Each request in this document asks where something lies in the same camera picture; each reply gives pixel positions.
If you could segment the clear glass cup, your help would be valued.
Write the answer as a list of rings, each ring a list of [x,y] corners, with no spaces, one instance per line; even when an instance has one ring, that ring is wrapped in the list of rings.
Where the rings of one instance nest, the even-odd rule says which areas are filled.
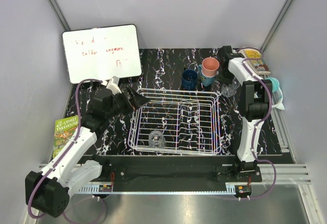
[[[149,147],[151,147],[151,148],[166,147],[165,137],[160,131],[152,131],[149,134]]]
[[[236,93],[239,86],[238,81],[233,81],[231,84],[222,84],[221,94],[224,97],[231,97]]]

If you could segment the pink plastic cup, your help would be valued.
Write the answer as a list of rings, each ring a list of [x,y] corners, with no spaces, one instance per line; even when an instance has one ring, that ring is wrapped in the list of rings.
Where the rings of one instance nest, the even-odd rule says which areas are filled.
[[[206,77],[214,77],[218,71],[220,63],[213,57],[205,58],[202,61],[202,74]]]

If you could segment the light blue mug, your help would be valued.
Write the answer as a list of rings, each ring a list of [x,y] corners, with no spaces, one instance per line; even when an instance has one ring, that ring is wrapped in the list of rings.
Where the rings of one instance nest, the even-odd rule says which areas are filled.
[[[198,68],[199,68],[200,79],[201,79],[202,85],[203,86],[211,85],[214,82],[217,73],[216,73],[216,75],[214,77],[206,77],[205,75],[202,74],[202,65],[199,65]]]

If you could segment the dark blue mug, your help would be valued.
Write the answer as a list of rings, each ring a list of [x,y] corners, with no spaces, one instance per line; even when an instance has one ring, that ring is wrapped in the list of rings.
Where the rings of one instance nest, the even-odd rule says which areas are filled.
[[[184,90],[194,91],[197,86],[198,74],[192,69],[185,69],[181,76],[181,85]]]

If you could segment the clear glass cup front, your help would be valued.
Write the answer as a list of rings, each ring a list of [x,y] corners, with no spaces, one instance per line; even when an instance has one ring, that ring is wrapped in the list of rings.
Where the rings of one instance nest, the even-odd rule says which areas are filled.
[[[151,147],[151,148],[166,147],[165,137],[160,131],[152,131],[149,134],[149,147]]]

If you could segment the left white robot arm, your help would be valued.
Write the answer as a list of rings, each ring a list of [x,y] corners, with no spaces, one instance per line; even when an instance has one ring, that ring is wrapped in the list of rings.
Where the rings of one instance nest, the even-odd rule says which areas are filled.
[[[54,218],[63,214],[70,198],[88,182],[105,181],[112,176],[109,160],[93,155],[80,168],[74,169],[86,151],[108,128],[110,119],[132,113],[150,100],[131,87],[113,92],[103,88],[90,100],[87,112],[79,117],[73,137],[60,153],[41,171],[31,171],[25,178],[26,204],[29,215],[37,219],[32,209]]]

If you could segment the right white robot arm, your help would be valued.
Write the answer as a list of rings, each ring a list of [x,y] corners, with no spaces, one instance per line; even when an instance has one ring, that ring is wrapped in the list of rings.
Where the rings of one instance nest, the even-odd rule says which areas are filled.
[[[231,168],[233,178],[240,182],[256,174],[260,131],[272,110],[272,82],[261,78],[248,63],[262,58],[263,53],[257,48],[243,47],[235,51],[226,45],[218,50],[221,82],[231,84],[236,79],[242,86],[238,104],[242,116],[241,142]]]

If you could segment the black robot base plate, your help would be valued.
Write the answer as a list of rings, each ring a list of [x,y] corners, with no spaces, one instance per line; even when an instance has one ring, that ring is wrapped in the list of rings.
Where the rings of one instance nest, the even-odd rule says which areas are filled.
[[[264,167],[237,173],[234,156],[104,156],[114,192],[217,192],[225,184],[261,183]]]

